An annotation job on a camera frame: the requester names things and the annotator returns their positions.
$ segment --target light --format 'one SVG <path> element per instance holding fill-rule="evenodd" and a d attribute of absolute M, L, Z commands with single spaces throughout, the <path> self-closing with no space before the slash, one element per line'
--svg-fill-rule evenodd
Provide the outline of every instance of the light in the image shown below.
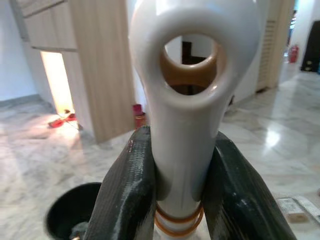
<path fill-rule="evenodd" d="M 74 112 L 68 77 L 61 53 L 41 51 L 46 76 L 49 81 L 56 112 L 64 114 L 68 109 Z"/>
<path fill-rule="evenodd" d="M 274 147 L 280 140 L 280 134 L 275 131 L 268 131 L 266 134 L 266 145 L 268 147 Z"/>

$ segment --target black object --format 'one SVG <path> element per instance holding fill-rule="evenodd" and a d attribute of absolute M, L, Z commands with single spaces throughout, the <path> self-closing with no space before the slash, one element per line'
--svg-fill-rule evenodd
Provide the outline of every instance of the black object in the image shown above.
<path fill-rule="evenodd" d="M 320 21 L 312 25 L 301 66 L 302 71 L 317 72 L 320 63 Z"/>
<path fill-rule="evenodd" d="M 54 240 L 70 240 L 73 227 L 89 222 L 100 186 L 100 182 L 77 186 L 52 205 L 46 215 L 45 228 Z"/>
<path fill-rule="evenodd" d="M 222 133 L 202 204 L 211 239 L 295 240 L 266 184 Z M 101 185 L 86 240 L 152 240 L 156 208 L 150 129 L 130 138 Z"/>

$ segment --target marble floor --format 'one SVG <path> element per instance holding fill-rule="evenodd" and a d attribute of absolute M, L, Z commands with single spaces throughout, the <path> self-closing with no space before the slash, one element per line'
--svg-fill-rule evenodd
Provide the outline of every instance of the marble floor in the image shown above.
<path fill-rule="evenodd" d="M 56 116 L 41 101 L 0 107 L 0 238 L 45 240 L 48 207 L 67 190 L 102 181 L 131 133 L 104 144 Z M 300 73 L 279 88 L 232 107 L 220 130 L 278 197 L 302 195 L 320 207 L 320 76 Z M 291 224 L 299 240 L 319 240 L 320 225 Z M 157 233 L 154 239 L 160 239 Z M 208 240 L 203 221 L 194 239 Z"/>

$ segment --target red fire extinguisher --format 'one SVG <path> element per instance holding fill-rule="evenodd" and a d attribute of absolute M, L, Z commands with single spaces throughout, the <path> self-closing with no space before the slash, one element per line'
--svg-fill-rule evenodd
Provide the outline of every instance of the red fire extinguisher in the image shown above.
<path fill-rule="evenodd" d="M 288 53 L 289 63 L 291 63 L 291 64 L 296 63 L 298 60 L 298 55 L 299 55 L 298 45 L 293 45 L 292 47 L 290 47 L 289 53 Z"/>

